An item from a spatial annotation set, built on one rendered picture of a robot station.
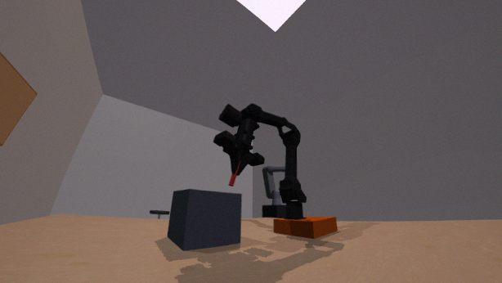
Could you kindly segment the dark red peg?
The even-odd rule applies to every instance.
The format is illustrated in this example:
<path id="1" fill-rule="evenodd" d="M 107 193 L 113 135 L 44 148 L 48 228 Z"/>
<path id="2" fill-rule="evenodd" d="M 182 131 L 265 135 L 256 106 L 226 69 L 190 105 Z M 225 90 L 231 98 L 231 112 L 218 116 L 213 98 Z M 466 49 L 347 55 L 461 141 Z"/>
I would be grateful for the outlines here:
<path id="1" fill-rule="evenodd" d="M 229 186 L 233 186 L 234 181 L 235 181 L 236 174 L 237 174 L 238 169 L 239 169 L 239 166 L 240 166 L 240 162 L 239 162 L 238 168 L 237 168 L 237 170 L 235 171 L 235 173 L 231 175 L 231 179 L 230 179 L 229 184 L 228 184 Z"/>

